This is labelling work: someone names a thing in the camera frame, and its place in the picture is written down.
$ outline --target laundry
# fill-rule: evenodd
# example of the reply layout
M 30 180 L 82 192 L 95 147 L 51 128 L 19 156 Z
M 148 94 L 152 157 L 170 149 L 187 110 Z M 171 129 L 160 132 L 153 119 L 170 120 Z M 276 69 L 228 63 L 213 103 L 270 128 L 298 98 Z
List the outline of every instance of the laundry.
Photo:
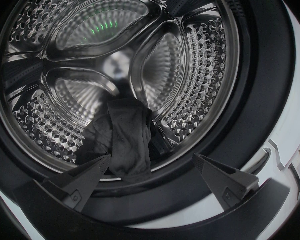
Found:
M 109 170 L 117 177 L 131 183 L 149 178 L 152 111 L 135 98 L 109 101 L 107 106 L 107 112 L 96 114 L 84 129 L 83 145 L 75 153 L 76 164 L 111 154 Z

